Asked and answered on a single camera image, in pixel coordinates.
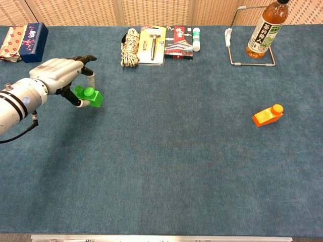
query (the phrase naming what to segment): metal stand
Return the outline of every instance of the metal stand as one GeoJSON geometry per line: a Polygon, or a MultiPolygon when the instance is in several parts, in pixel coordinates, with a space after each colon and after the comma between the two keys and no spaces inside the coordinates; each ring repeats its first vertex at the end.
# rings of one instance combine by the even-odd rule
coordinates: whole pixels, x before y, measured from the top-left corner
{"type": "Polygon", "coordinates": [[[232,26],[233,26],[233,23],[236,19],[236,16],[237,16],[237,13],[239,10],[246,10],[246,9],[256,9],[256,8],[266,8],[267,6],[256,6],[256,7],[246,7],[246,6],[240,6],[237,8],[237,11],[233,17],[233,20],[232,20],[232,23],[231,23],[231,26],[230,28],[228,28],[225,33],[224,33],[224,36],[225,36],[225,40],[226,40],[226,46],[228,48],[228,52],[229,52],[229,58],[230,58],[230,63],[234,66],[261,66],[261,67],[273,67],[276,65],[275,63],[275,59],[274,59],[274,55],[273,55],[273,52],[272,52],[272,49],[271,47],[269,46],[269,52],[271,54],[271,57],[272,57],[272,63],[265,63],[265,64],[254,64],[254,63],[241,63],[241,62],[233,62],[232,61],[232,54],[231,54],[231,49],[230,49],[230,39],[231,39],[231,33],[232,33],[232,26]]]}

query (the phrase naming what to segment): plastic bottle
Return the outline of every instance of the plastic bottle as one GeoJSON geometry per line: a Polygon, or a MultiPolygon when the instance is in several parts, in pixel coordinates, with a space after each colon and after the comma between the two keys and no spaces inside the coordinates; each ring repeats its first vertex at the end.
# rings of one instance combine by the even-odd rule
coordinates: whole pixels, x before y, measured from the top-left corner
{"type": "Polygon", "coordinates": [[[200,29],[194,28],[193,29],[193,51],[200,50],[200,29]]]}
{"type": "Polygon", "coordinates": [[[281,26],[287,19],[289,0],[277,0],[262,13],[258,24],[246,47],[246,53],[252,58],[263,57],[281,26]]]}

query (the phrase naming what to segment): bottle label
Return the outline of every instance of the bottle label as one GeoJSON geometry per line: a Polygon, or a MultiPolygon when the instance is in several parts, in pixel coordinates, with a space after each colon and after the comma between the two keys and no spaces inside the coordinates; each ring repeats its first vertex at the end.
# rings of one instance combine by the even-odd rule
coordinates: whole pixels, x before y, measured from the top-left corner
{"type": "Polygon", "coordinates": [[[282,25],[271,24],[261,17],[249,40],[248,47],[256,53],[266,52],[282,25]]]}
{"type": "Polygon", "coordinates": [[[193,32],[193,41],[200,41],[200,32],[199,31],[193,32]]]}

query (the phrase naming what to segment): blue box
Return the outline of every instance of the blue box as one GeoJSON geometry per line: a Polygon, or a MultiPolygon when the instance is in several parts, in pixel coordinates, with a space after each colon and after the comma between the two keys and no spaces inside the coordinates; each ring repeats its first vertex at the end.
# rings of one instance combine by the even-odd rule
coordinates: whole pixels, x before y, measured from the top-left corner
{"type": "Polygon", "coordinates": [[[41,62],[48,30],[43,23],[28,24],[19,54],[26,62],[41,62]]]}

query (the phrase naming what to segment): small white bottle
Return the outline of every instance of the small white bottle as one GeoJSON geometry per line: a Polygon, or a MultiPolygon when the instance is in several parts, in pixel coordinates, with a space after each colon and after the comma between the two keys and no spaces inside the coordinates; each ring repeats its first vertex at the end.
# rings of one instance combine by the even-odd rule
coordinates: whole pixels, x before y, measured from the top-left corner
{"type": "Polygon", "coordinates": [[[200,51],[200,29],[193,29],[193,51],[200,51]]]}

